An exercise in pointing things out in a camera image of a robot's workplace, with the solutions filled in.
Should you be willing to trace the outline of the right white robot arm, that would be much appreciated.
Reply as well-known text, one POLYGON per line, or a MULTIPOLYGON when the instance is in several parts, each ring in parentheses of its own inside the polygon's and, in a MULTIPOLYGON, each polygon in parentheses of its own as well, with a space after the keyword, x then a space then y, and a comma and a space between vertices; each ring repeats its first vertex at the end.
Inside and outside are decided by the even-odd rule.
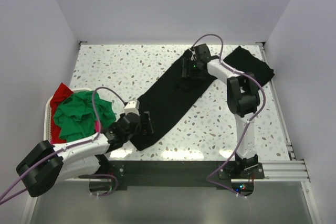
POLYGON ((246 178, 258 166, 253 123, 260 105, 259 85, 253 74, 236 70, 219 56, 212 56, 206 44, 187 49, 182 57, 182 78, 203 80, 207 76, 226 83, 227 105, 235 117, 238 140, 232 153, 235 161, 225 164, 232 168, 230 175, 246 178))

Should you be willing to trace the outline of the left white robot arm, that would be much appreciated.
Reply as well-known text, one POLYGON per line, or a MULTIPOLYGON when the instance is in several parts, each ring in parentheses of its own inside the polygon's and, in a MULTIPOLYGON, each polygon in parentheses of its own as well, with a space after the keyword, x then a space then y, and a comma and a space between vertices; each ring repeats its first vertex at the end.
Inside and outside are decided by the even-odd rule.
POLYGON ((106 153, 121 148, 138 135, 151 135, 154 124, 148 111, 127 113, 101 133, 71 143, 38 143, 18 164, 16 171, 31 197, 49 191, 56 183, 79 176, 108 174, 106 153))

